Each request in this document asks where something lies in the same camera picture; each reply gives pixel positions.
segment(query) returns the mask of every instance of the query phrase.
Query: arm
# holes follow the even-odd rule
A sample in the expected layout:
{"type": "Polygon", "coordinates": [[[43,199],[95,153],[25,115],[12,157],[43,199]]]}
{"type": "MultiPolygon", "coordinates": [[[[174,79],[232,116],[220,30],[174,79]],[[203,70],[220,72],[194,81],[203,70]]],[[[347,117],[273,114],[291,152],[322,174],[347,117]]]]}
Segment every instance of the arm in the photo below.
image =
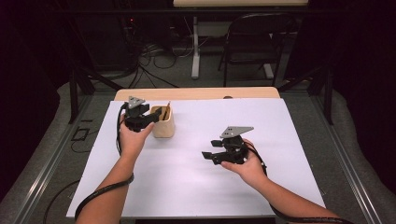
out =
{"type": "MultiPolygon", "coordinates": [[[[140,133],[130,131],[124,123],[120,126],[120,158],[97,189],[127,180],[134,171],[147,136],[154,123],[140,133]]],[[[123,186],[106,192],[87,203],[78,216],[77,223],[119,223],[129,186],[123,186]]]]}
{"type": "Polygon", "coordinates": [[[271,181],[263,172],[259,159],[249,151],[244,164],[227,161],[221,163],[257,190],[274,208],[289,217],[338,217],[332,211],[319,206],[271,181]]]}

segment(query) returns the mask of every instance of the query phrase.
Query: wooden table edge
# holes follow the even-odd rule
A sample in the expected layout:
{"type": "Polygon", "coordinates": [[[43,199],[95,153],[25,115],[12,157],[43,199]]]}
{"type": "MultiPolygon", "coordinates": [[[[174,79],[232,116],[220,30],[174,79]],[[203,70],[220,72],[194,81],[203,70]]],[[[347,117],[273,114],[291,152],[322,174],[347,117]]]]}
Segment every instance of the wooden table edge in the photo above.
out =
{"type": "Polygon", "coordinates": [[[129,96],[145,100],[207,100],[233,98],[280,98],[275,87],[231,88],[174,88],[174,89],[122,89],[115,101],[127,101],[129,96]]]}

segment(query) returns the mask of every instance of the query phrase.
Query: hand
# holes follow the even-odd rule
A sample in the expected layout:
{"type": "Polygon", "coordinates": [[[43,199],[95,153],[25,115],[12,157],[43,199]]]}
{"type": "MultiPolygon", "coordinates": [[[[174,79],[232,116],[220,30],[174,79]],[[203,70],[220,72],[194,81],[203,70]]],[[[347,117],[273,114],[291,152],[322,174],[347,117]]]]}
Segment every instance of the hand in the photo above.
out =
{"type": "Polygon", "coordinates": [[[143,145],[145,145],[146,138],[154,128],[154,123],[151,122],[145,129],[140,133],[129,130],[126,127],[124,121],[124,115],[120,117],[120,145],[121,145],[121,157],[131,162],[135,162],[140,152],[142,151],[143,145]]]}
{"type": "MultiPolygon", "coordinates": [[[[253,144],[250,141],[244,139],[244,142],[249,148],[255,150],[253,148],[253,144]]],[[[263,178],[267,179],[267,176],[262,170],[262,164],[260,163],[259,158],[257,158],[257,156],[251,151],[248,152],[247,160],[243,164],[223,161],[221,166],[227,170],[239,174],[241,178],[254,189],[260,184],[260,180],[263,178]]]]}

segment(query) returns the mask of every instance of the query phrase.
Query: desk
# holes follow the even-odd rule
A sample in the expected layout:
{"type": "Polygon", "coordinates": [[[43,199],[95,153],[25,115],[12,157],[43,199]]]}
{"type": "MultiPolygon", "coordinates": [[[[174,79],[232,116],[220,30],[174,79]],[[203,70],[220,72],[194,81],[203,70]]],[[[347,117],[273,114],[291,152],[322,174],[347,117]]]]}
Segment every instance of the desk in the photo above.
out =
{"type": "Polygon", "coordinates": [[[210,141],[219,139],[228,125],[253,126],[254,130],[243,136],[254,141],[269,176],[324,206],[289,111],[275,88],[121,90],[107,110],[68,217],[74,216],[78,204],[94,191],[119,157],[113,131],[120,106],[129,95],[145,98],[150,106],[171,99],[176,132],[169,139],[148,137],[134,168],[135,180],[123,217],[272,217],[274,213],[260,193],[202,156],[202,151],[224,150],[212,147],[210,141]],[[222,99],[229,95],[233,99],[222,99]]]}
{"type": "MultiPolygon", "coordinates": [[[[306,7],[308,0],[174,0],[174,7],[306,7]]],[[[194,55],[192,61],[191,78],[199,77],[199,44],[198,44],[198,19],[193,18],[193,43],[194,55]]]]}

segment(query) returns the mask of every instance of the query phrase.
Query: small wooden container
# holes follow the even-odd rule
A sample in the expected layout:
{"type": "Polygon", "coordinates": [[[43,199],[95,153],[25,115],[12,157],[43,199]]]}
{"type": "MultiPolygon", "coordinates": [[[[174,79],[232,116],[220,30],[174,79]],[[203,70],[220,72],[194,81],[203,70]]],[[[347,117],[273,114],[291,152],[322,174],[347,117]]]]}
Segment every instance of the small wooden container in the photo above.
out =
{"type": "Polygon", "coordinates": [[[172,107],[169,106],[169,110],[165,115],[166,105],[154,105],[151,108],[151,113],[159,107],[163,108],[163,112],[160,115],[160,120],[154,124],[152,133],[156,138],[170,138],[175,134],[175,121],[172,107]]]}

